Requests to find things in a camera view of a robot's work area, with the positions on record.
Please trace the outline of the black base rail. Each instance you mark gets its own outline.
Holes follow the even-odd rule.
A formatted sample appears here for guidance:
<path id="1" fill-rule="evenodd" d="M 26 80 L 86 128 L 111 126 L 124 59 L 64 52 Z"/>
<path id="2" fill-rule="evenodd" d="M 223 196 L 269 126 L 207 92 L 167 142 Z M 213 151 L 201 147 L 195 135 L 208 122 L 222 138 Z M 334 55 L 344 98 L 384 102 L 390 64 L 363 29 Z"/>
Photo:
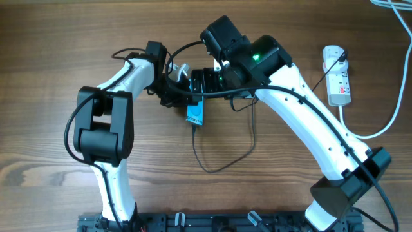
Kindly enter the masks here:
<path id="1" fill-rule="evenodd" d="M 304 216 L 304 211 L 282 211 L 278 213 L 257 214 L 165 214 L 139 213 L 140 228 L 125 231 L 318 231 Z M 105 222 L 101 214 L 81 215 L 77 231 L 120 231 L 116 222 Z M 326 231 L 361 232 L 364 231 L 362 216 L 359 212 L 349 212 Z"/>

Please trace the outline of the white charger adapter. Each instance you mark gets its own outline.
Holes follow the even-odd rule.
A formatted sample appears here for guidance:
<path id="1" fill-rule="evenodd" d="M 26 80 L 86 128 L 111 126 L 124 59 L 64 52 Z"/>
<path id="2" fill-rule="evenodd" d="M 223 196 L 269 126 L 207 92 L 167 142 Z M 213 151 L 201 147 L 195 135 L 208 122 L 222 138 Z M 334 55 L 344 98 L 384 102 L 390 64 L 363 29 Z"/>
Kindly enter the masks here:
<path id="1" fill-rule="evenodd" d="M 348 71 L 348 61 L 346 56 L 325 58 L 323 61 L 325 73 L 342 73 Z"/>

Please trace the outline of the white power strip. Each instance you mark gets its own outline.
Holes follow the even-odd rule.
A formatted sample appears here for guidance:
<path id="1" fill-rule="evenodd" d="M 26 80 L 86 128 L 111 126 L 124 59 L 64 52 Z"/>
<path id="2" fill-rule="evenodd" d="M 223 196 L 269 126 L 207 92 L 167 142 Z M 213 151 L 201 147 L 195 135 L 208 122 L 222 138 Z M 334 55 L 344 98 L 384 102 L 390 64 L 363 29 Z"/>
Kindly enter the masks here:
<path id="1" fill-rule="evenodd" d="M 336 45 L 328 45 L 323 49 L 323 61 L 330 57 L 343 57 L 347 53 Z M 342 73 L 325 73 L 328 104 L 330 106 L 345 106 L 351 102 L 351 91 L 348 71 Z"/>

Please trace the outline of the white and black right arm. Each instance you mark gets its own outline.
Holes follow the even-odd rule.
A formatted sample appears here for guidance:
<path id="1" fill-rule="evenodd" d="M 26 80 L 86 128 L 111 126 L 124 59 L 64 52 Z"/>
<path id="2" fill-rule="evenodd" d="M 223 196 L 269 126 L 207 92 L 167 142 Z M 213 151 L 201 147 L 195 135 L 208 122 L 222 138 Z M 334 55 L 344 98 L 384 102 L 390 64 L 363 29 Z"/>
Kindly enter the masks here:
<path id="1" fill-rule="evenodd" d="M 310 189 L 305 217 L 329 230 L 379 179 L 391 162 L 384 148 L 371 149 L 351 135 L 307 87 L 288 52 L 272 37 L 250 41 L 227 16 L 211 23 L 200 39 L 223 65 L 220 94 L 250 92 L 271 107 L 314 156 L 323 176 Z"/>

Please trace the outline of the smartphone with blue screen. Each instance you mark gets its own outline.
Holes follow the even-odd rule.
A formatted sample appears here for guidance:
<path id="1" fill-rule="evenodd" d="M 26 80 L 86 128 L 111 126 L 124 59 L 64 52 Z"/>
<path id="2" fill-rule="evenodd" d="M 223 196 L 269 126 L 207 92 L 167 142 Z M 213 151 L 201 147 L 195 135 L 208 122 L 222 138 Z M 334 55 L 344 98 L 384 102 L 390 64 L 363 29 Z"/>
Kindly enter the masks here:
<path id="1" fill-rule="evenodd" d="M 201 79 L 198 77 L 191 77 L 191 90 L 194 93 L 202 93 L 203 87 L 201 83 Z M 203 126 L 203 110 L 204 110 L 204 98 L 200 97 L 199 100 L 195 100 L 194 102 L 197 105 L 188 105 L 187 107 L 187 116 L 186 121 L 197 126 Z"/>

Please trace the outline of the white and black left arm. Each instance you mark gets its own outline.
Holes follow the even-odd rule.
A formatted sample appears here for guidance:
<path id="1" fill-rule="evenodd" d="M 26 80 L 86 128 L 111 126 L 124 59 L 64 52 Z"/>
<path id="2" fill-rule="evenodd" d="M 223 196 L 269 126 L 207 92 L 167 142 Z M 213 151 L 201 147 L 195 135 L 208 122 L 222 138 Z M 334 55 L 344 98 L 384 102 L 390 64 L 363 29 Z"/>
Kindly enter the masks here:
<path id="1" fill-rule="evenodd" d="M 96 87 L 84 86 L 77 95 L 77 107 L 68 119 L 64 140 L 73 130 L 73 145 L 65 145 L 77 162 L 89 166 L 98 182 L 102 212 L 98 228 L 103 231 L 142 231 L 137 204 L 131 193 L 127 158 L 134 143 L 133 103 L 141 92 L 157 95 L 164 106 L 176 106 L 181 98 L 169 91 L 170 77 L 188 86 L 189 65 L 167 62 L 167 48 L 149 41 L 146 48 L 126 48 L 113 59 L 123 67 Z"/>

